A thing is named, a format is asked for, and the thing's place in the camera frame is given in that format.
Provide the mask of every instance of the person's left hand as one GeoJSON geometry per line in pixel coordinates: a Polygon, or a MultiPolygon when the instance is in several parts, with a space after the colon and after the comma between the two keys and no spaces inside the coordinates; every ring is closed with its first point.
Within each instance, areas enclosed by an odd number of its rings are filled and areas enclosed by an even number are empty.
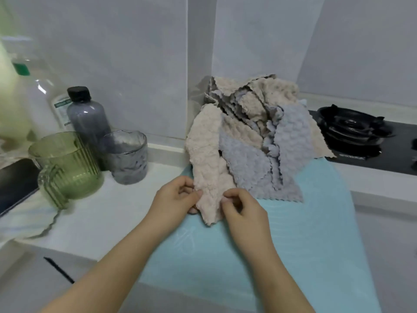
{"type": "Polygon", "coordinates": [[[161,239],[167,237],[200,200],[203,192],[194,191],[193,188],[193,179],[187,176],[176,177],[162,186],[142,223],[151,225],[161,239]]]}

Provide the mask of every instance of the forearm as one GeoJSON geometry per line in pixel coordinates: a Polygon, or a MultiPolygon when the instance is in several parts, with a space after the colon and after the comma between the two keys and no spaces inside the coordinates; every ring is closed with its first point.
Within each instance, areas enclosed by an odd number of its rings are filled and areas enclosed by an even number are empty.
{"type": "Polygon", "coordinates": [[[160,240],[139,224],[42,313],[116,313],[160,240]]]}
{"type": "Polygon", "coordinates": [[[266,313],[314,312],[278,254],[254,262],[252,270],[266,313]]]}

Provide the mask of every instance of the pile of cloths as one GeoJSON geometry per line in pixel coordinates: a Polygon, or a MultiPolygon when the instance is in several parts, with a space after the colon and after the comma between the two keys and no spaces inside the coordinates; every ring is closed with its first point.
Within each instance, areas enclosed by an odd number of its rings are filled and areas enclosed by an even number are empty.
{"type": "Polygon", "coordinates": [[[313,158],[334,157],[298,92],[275,75],[211,78],[185,142],[207,225],[222,218],[222,194],[236,186],[257,199],[303,201],[294,176],[313,158]]]}

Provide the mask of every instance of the green pitcher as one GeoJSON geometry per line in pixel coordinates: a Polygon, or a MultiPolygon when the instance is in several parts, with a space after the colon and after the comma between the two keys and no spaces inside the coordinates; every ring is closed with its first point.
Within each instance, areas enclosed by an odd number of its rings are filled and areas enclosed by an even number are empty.
{"type": "Polygon", "coordinates": [[[104,178],[91,148],[76,132],[45,136],[29,147],[29,155],[41,168],[39,189],[59,210],[68,200],[96,192],[104,178]]]}

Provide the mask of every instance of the light blue cutting board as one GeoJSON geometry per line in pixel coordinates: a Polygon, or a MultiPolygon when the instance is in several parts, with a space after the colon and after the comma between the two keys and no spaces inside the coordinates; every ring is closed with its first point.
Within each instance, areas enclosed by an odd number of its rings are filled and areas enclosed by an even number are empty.
{"type": "MultiPolygon", "coordinates": [[[[183,174],[191,175],[190,168],[183,174]]],[[[341,177],[322,158],[296,180],[304,203],[259,200],[286,268],[317,313],[381,312],[341,177]]],[[[154,252],[140,281],[237,309],[260,310],[251,276],[223,221],[207,227],[200,216],[187,216],[154,252]]]]}

